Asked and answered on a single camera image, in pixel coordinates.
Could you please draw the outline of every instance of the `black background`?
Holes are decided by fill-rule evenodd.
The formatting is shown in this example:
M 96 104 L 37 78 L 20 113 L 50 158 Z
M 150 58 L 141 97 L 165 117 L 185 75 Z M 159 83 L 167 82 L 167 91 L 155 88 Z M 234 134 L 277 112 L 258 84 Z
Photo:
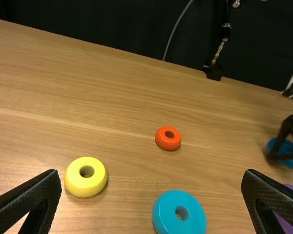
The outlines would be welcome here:
M 202 69 L 219 44 L 224 0 L 194 0 L 166 61 Z M 0 0 L 0 19 L 162 59 L 188 0 Z M 283 90 L 293 74 L 293 0 L 244 0 L 217 61 L 225 76 Z

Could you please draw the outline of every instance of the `wood grain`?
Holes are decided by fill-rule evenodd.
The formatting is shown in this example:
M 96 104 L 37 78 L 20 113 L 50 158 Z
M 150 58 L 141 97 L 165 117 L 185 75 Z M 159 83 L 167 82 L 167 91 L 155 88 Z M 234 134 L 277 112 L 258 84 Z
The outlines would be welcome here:
M 253 168 L 293 185 L 293 171 L 262 153 L 290 114 L 276 91 L 0 20 L 0 195 L 57 169 L 52 234 L 154 234 L 152 206 L 171 189 L 201 202 L 209 234 L 253 234 L 242 176 Z M 165 125 L 182 135 L 175 152 L 154 142 Z M 109 174 L 88 199 L 63 184 L 82 156 Z

